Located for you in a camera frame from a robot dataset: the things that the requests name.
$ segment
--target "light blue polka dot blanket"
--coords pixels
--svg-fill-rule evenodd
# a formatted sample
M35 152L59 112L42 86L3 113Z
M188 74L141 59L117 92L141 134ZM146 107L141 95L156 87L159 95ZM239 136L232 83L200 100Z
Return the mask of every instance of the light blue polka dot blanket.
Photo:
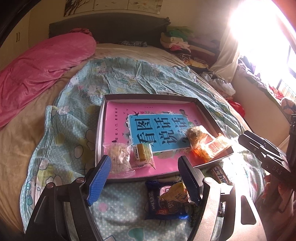
M95 132L105 94L176 94L198 98L223 133L232 139L244 129L227 105L217 101L187 67L159 66L130 58L91 60L46 109L44 136L36 147L20 196L20 212L26 230L34 206L48 182L71 183L94 165ZM253 200L263 191L263 172L254 155L234 145L235 153L223 160L223 169L240 183ZM144 220L147 189L144 182L108 184L90 208L105 240L187 240L187 220ZM71 236L77 239L66 205Z

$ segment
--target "pink dot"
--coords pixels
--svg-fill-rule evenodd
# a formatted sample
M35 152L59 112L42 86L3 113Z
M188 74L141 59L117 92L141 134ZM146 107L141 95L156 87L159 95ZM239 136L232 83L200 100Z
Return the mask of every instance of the pink dot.
M108 209L108 205L104 202L101 202L98 206L98 210L102 213L106 212Z

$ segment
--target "blue snack package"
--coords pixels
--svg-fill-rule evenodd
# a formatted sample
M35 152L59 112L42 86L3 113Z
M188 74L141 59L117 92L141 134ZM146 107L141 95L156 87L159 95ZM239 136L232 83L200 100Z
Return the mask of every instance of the blue snack package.
M147 181L146 183L148 191L148 205L149 211L145 218L147 219L186 219L188 214L185 210L185 205L177 201L167 201L163 198L159 198L160 195L166 193L169 188L176 184L176 182L161 183L158 181Z

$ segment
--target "window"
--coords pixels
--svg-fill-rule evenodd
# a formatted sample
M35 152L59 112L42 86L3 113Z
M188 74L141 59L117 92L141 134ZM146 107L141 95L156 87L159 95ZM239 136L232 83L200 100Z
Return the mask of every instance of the window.
M280 28L283 18L289 24L271 0L245 0L232 15L231 29L240 54L256 66L254 74L295 100L296 54Z

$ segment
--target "cabinet door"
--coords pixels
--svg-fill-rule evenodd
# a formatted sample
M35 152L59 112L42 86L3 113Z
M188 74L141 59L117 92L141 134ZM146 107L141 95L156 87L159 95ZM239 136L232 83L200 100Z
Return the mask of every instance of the cabinet door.
M0 70L13 59L25 52L28 45L30 12L28 12L13 28L0 48Z

